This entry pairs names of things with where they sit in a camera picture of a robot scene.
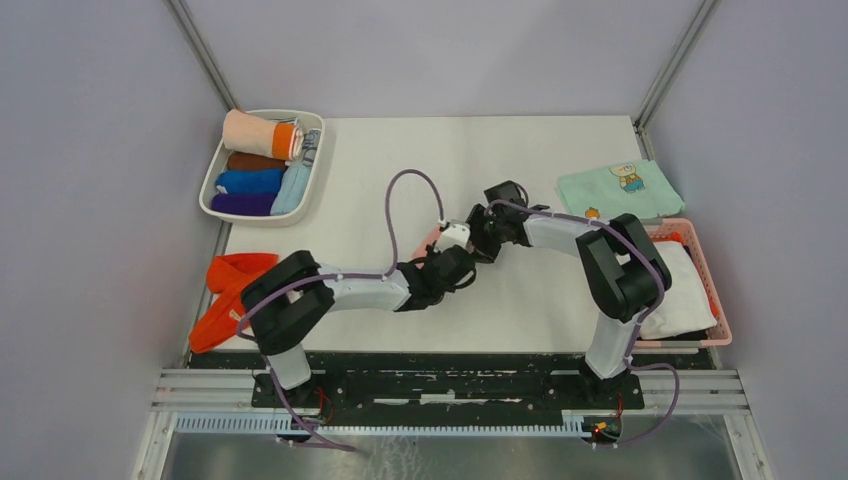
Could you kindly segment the pink panda towel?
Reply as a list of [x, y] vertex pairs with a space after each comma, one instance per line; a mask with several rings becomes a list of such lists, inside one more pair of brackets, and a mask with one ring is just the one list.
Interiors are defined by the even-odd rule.
[[440, 239], [442, 234], [442, 230], [439, 226], [435, 227], [431, 230], [422, 241], [422, 243], [416, 248], [416, 250], [411, 255], [412, 260], [416, 260], [419, 258], [426, 258], [429, 255], [435, 254], [439, 252], [438, 240]]

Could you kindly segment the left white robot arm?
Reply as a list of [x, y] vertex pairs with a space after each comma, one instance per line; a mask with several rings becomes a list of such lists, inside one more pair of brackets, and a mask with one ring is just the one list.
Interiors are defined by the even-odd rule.
[[449, 222], [432, 232], [417, 257], [389, 273], [341, 269], [317, 262], [307, 250], [296, 251], [242, 290], [245, 313], [236, 334], [256, 343], [278, 396], [303, 406], [315, 382], [302, 342], [318, 322], [333, 312], [407, 312], [439, 304], [476, 278], [470, 234], [467, 224]]

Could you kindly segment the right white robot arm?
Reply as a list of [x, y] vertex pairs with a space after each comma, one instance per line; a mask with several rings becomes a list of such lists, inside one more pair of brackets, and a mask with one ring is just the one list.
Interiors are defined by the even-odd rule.
[[606, 406], [618, 393], [615, 377], [632, 365], [642, 325], [672, 285], [664, 260], [632, 214], [604, 221], [530, 206], [524, 189], [511, 180], [484, 195], [488, 203], [474, 205], [467, 217], [477, 260], [494, 262], [506, 243], [580, 260], [599, 318], [577, 392], [591, 408]]

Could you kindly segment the green cartoon bear cloth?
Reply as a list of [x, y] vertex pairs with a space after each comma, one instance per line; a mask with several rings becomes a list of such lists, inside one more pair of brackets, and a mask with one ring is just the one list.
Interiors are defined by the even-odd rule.
[[596, 220], [623, 213], [650, 220], [685, 210], [658, 164], [647, 159], [562, 176], [556, 192], [568, 212]]

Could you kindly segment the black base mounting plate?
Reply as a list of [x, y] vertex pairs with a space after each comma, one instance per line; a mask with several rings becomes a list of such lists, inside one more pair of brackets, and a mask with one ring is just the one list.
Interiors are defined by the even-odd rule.
[[567, 411], [616, 414], [646, 406], [634, 374], [592, 387], [576, 354], [313, 352], [313, 376], [280, 399], [258, 354], [209, 353], [192, 369], [246, 370], [252, 407], [317, 411], [331, 427], [554, 426]]

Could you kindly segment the light blue rolled towel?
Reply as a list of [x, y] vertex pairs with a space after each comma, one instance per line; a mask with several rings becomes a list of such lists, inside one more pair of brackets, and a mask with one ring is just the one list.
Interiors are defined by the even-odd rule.
[[305, 134], [302, 157], [284, 172], [280, 190], [272, 205], [273, 216], [290, 214], [300, 205], [317, 157], [321, 136], [320, 129], [310, 129]]

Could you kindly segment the purple rolled towel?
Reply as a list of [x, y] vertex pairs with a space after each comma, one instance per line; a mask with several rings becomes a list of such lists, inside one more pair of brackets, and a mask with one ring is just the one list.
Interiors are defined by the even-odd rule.
[[210, 208], [219, 213], [238, 216], [269, 216], [275, 194], [224, 194], [215, 195]]

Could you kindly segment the brown rolled towel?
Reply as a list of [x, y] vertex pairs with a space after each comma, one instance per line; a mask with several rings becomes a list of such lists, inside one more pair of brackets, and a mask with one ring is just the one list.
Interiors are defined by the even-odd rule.
[[285, 171], [287, 168], [287, 162], [284, 160], [244, 152], [232, 152], [226, 162], [226, 169], [234, 171], [260, 171], [270, 169], [280, 169]]

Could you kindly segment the peach orange rolled towel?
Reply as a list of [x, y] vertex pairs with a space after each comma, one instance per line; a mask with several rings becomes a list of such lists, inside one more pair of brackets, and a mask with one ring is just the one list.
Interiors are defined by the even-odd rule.
[[233, 109], [223, 122], [223, 145], [231, 151], [293, 161], [300, 155], [304, 139], [305, 132], [296, 119], [268, 120]]

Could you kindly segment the white plastic tray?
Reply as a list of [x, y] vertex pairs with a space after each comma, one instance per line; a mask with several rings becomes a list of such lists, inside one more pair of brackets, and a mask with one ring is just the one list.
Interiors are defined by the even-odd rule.
[[283, 227], [306, 213], [323, 167], [321, 116], [233, 109], [199, 193], [200, 208], [232, 224]]

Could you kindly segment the pink perforated plastic basket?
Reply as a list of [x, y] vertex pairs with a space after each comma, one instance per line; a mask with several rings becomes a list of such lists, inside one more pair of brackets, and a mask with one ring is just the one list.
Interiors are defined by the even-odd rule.
[[672, 287], [642, 325], [635, 348], [647, 352], [730, 344], [729, 322], [694, 225], [666, 218], [646, 230], [671, 271]]

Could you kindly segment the aluminium corner frame post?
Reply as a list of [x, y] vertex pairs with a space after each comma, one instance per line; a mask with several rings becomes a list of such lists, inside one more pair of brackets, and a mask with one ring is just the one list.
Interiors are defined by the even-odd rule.
[[644, 157], [649, 160], [656, 159], [655, 149], [650, 139], [650, 127], [664, 99], [671, 91], [676, 78], [696, 48], [700, 37], [707, 29], [712, 17], [721, 4], [722, 1], [720, 0], [702, 0], [697, 2], [694, 12], [675, 40], [669, 55], [663, 62], [643, 98], [637, 115], [633, 118], [632, 126], [640, 150], [644, 154]]

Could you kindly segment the front aluminium rail frame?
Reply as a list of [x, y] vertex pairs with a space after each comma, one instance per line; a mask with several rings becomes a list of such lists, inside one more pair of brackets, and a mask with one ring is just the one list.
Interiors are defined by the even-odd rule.
[[561, 410], [527, 425], [330, 425], [334, 447], [298, 447], [293, 417], [255, 408], [248, 370], [162, 371], [134, 479], [174, 469], [178, 435], [208, 435], [224, 449], [202, 455], [206, 479], [770, 479], [774, 472], [733, 370], [643, 375], [646, 406], [625, 426], [673, 415], [647, 439], [619, 447], [587, 440], [589, 410]]

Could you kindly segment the left aluminium frame post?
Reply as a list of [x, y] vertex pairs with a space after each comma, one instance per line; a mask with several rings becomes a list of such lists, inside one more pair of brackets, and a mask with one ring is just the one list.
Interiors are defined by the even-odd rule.
[[215, 59], [212, 49], [196, 25], [188, 3], [184, 0], [164, 0], [163, 4], [175, 21], [220, 102], [227, 109], [238, 108], [238, 102]]

